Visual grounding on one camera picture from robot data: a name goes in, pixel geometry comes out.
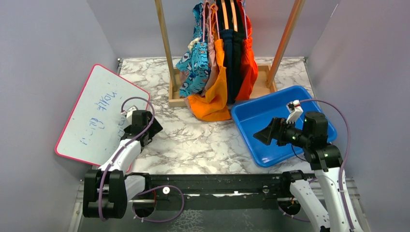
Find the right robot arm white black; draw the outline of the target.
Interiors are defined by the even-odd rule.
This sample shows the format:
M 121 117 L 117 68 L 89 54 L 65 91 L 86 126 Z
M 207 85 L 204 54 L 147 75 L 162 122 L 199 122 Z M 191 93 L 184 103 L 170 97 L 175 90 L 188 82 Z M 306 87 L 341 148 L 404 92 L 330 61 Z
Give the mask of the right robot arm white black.
M 291 144 L 303 149 L 318 180 L 325 203 L 312 191 L 306 175 L 301 171 L 283 172 L 279 191 L 294 196 L 317 232 L 363 231 L 347 191 L 343 159 L 340 150 L 327 141 L 328 120 L 320 112 L 305 113 L 302 129 L 275 117 L 268 126 L 253 136 L 265 145 L 276 140 L 278 146 Z

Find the red-orange shorts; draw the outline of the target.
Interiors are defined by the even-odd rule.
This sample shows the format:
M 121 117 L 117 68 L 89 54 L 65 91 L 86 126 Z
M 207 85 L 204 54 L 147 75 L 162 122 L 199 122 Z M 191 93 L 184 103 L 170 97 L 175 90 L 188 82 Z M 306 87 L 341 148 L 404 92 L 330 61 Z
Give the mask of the red-orange shorts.
M 240 63 L 240 73 L 243 76 L 243 82 L 240 91 L 236 97 L 237 101 L 249 100 L 258 77 L 258 65 L 255 61 L 252 49 L 252 24 L 250 18 L 245 12 L 245 0 L 237 0 L 241 13 L 242 22 L 245 29 L 245 38 L 242 41 L 242 54 Z

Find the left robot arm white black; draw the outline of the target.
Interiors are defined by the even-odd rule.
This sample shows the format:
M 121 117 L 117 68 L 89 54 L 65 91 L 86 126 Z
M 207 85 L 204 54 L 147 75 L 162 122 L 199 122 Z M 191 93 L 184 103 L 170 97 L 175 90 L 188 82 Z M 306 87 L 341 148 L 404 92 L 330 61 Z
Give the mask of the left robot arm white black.
M 152 185 L 144 178 L 126 177 L 126 172 L 153 137 L 162 130 L 160 123 L 148 110 L 126 112 L 129 125 L 124 130 L 119 146 L 109 160 L 98 169 L 88 170 L 84 177 L 83 216 L 122 218 L 126 212 L 130 192 L 147 198 Z

